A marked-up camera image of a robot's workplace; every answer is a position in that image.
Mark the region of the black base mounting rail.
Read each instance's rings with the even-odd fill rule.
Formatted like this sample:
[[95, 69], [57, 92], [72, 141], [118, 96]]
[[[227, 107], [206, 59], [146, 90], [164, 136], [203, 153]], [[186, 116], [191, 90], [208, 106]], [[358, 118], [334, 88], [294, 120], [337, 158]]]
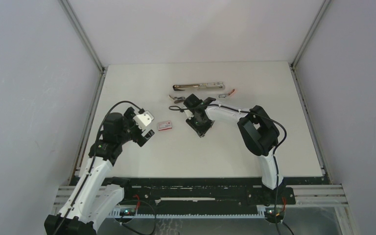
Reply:
[[[124, 201], [138, 194], [157, 215], [243, 215], [257, 213], [256, 206], [295, 205], [293, 186], [329, 184], [327, 177], [286, 177], [279, 190], [266, 189], [260, 177], [252, 178], [119, 178], [109, 177], [103, 186], [119, 184]], [[139, 213], [152, 210], [141, 204]]]

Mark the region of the red white staple box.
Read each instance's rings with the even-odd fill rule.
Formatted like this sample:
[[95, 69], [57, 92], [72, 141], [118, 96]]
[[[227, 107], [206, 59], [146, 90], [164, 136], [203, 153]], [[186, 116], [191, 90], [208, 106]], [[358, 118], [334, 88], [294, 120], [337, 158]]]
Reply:
[[172, 129], [172, 122], [171, 121], [158, 122], [157, 129], [158, 131], [170, 130]]

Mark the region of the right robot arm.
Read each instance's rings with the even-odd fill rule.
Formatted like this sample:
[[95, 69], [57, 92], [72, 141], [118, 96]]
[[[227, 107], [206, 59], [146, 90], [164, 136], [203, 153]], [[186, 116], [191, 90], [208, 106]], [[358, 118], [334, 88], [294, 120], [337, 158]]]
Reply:
[[266, 111], [256, 105], [252, 109], [241, 109], [225, 105], [214, 98], [199, 99], [191, 94], [183, 102], [182, 111], [186, 113], [186, 123], [199, 137], [212, 128], [216, 121], [235, 124], [246, 148], [258, 157], [262, 171], [263, 197], [266, 202], [275, 204], [282, 199], [279, 187], [283, 177], [274, 160], [275, 148], [279, 145], [280, 132]]

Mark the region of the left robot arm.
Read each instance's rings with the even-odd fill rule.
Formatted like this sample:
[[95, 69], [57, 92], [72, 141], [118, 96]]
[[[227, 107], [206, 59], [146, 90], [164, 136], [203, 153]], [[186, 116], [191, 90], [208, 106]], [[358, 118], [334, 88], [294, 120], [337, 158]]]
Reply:
[[56, 215], [48, 215], [44, 222], [48, 235], [95, 235], [119, 202], [132, 201], [133, 190], [119, 184], [109, 184], [106, 192], [97, 194], [123, 146], [131, 141], [142, 147], [154, 135], [153, 130], [148, 130], [153, 120], [149, 111], [135, 111], [132, 107], [124, 114], [112, 110], [106, 114], [90, 148], [83, 175], [64, 206]]

